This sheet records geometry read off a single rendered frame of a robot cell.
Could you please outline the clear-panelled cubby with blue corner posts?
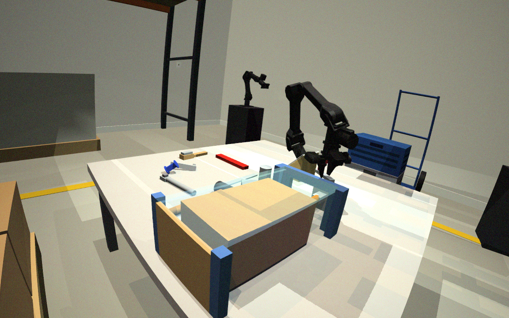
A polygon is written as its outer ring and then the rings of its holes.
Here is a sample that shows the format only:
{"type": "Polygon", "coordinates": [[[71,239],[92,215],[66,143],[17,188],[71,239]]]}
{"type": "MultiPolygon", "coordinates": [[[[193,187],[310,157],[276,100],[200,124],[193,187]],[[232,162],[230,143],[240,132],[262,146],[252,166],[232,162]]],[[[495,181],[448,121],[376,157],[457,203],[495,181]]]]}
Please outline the clear-panelled cubby with blue corner posts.
{"type": "Polygon", "coordinates": [[[337,229],[347,190],[281,164],[165,196],[152,193],[155,250],[213,318],[337,229]]]}

